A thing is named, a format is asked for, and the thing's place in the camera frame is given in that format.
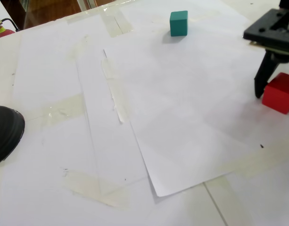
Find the paper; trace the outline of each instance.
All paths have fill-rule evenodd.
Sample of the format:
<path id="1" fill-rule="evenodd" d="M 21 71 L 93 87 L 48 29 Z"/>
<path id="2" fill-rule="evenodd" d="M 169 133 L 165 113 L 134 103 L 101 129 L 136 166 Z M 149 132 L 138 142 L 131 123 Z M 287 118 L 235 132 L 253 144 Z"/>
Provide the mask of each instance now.
<path id="1" fill-rule="evenodd" d="M 105 52 L 129 97 L 158 196 L 223 175 L 219 166 L 289 134 L 289 115 L 254 96 L 264 51 L 241 36 L 194 24 L 186 37 L 164 32 L 119 39 Z"/>

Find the red cube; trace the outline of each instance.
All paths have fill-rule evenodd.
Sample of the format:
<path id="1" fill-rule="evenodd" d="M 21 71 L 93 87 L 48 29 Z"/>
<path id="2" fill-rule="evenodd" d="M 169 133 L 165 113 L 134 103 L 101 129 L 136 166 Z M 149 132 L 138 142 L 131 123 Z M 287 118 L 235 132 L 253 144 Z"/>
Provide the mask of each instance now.
<path id="1" fill-rule="evenodd" d="M 262 103 L 278 112 L 289 112 L 289 74 L 279 73 L 265 88 Z"/>

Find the teal cube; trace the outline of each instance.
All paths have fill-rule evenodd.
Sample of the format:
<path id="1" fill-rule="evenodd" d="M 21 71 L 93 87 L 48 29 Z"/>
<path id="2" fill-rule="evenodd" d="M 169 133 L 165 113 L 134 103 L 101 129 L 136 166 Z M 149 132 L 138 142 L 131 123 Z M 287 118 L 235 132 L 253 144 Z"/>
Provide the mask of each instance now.
<path id="1" fill-rule="evenodd" d="M 169 23 L 171 36 L 186 36 L 188 31 L 188 11 L 172 12 Z"/>

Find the black object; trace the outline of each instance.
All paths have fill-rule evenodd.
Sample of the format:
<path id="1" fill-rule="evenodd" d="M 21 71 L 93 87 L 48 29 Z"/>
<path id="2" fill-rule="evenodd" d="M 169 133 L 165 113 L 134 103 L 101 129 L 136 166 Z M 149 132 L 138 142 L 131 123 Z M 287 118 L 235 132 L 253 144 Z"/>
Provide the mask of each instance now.
<path id="1" fill-rule="evenodd" d="M 255 93 L 260 98 L 268 80 L 279 64 L 289 63 L 289 10 L 271 9 L 248 29 L 244 39 L 266 48 L 266 54 L 255 77 Z"/>
<path id="2" fill-rule="evenodd" d="M 18 145 L 25 129 L 25 120 L 16 110 L 0 106 L 0 162 Z"/>
<path id="3" fill-rule="evenodd" d="M 281 0 L 280 8 L 289 9 L 289 0 Z"/>

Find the clear tape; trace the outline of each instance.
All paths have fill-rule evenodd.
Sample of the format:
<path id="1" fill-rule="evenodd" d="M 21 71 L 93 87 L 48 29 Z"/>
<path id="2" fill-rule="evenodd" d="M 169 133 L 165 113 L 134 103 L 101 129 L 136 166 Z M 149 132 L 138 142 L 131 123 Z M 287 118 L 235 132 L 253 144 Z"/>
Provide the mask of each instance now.
<path id="1" fill-rule="evenodd" d="M 102 193 L 100 186 L 111 187 L 112 192 Z M 129 207 L 130 196 L 127 188 L 85 173 L 68 171 L 63 180 L 63 186 L 83 197 L 94 199 L 111 207 L 126 209 Z"/>
<path id="2" fill-rule="evenodd" d="M 118 0 L 109 4 L 93 8 L 75 15 L 70 16 L 67 20 L 68 24 L 75 23 L 90 16 L 100 15 L 107 32 L 114 38 L 133 30 L 132 25 L 126 20 L 120 11 L 121 6 L 125 6 L 135 2 L 136 0 Z"/>
<path id="3" fill-rule="evenodd" d="M 225 164 L 220 170 L 230 170 L 245 178 L 252 178 L 287 161 L 289 161 L 289 139 L 284 139 L 239 160 Z"/>
<path id="4" fill-rule="evenodd" d="M 127 96 L 122 89 L 122 85 L 117 74 L 115 73 L 112 63 L 108 59 L 104 59 L 101 62 L 101 66 L 112 94 L 115 105 L 114 108 L 117 110 L 119 121 L 124 123 L 129 120 L 131 112 L 127 101 Z"/>
<path id="5" fill-rule="evenodd" d="M 19 105 L 14 108 L 24 116 L 26 122 L 43 117 L 43 126 L 52 126 L 85 113 L 82 93 L 47 104 L 43 108 L 36 108 L 30 111 L 20 110 Z"/>

